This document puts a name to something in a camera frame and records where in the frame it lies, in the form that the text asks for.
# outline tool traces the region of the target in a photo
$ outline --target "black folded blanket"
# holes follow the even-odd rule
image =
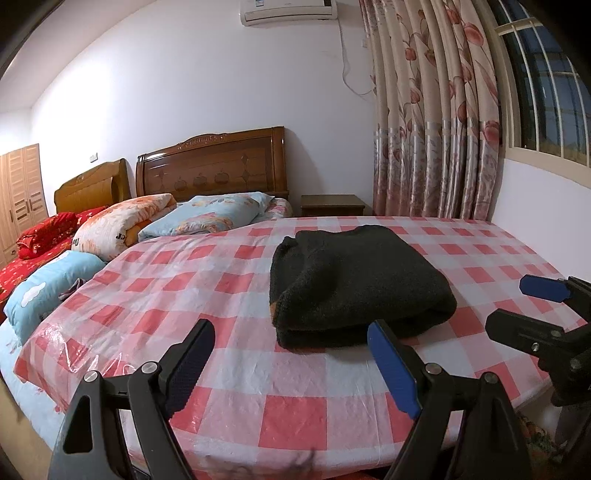
[[[365,343],[376,319],[401,338],[414,336],[456,310],[445,276],[379,225],[286,236],[273,255],[269,302],[277,341],[288,349]]]

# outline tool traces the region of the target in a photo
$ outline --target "pink checkered bedsheet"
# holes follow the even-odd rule
[[[396,409],[367,347],[290,353],[277,345],[269,317],[269,268],[283,237],[367,224],[391,228],[452,285],[455,315],[408,340],[425,361],[467,377],[496,372],[515,406],[548,385],[532,357],[490,341],[484,322],[502,307],[566,329],[581,324],[568,307],[519,292],[524,274],[558,272],[495,225],[423,218],[291,218],[143,242],[41,324],[15,372],[67,407],[88,370],[132,372],[207,318],[216,348],[187,407],[171,419],[198,478],[225,478],[240,465],[278,472],[311,450],[319,479],[389,464],[411,422]],[[460,417],[452,415],[448,440]],[[126,418],[129,448],[140,462]]]

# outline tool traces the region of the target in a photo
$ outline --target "window sill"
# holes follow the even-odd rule
[[[519,147],[506,148],[500,154],[503,158],[541,168],[591,189],[591,168],[585,165],[548,153]]]

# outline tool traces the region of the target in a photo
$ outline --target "black clamp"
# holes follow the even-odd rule
[[[369,326],[368,345],[398,409],[415,420],[385,480],[431,479],[455,410],[464,413],[446,479],[531,479],[525,439],[496,374],[456,377],[425,364],[383,320]]]
[[[531,297],[564,302],[591,322],[588,282],[526,275],[519,289]],[[565,332],[552,323],[498,309],[488,316],[485,329],[491,340],[538,358],[540,370],[548,372],[554,386],[552,404],[562,407],[591,400],[591,323]]]
[[[160,362],[131,375],[84,375],[62,424],[48,480],[135,480],[118,410],[131,410],[153,480],[194,480],[168,420],[182,410],[213,351],[215,330],[199,320]]]

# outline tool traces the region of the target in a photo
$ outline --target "wooden nightstand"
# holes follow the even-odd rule
[[[302,195],[302,217],[360,216],[365,204],[355,195]]]

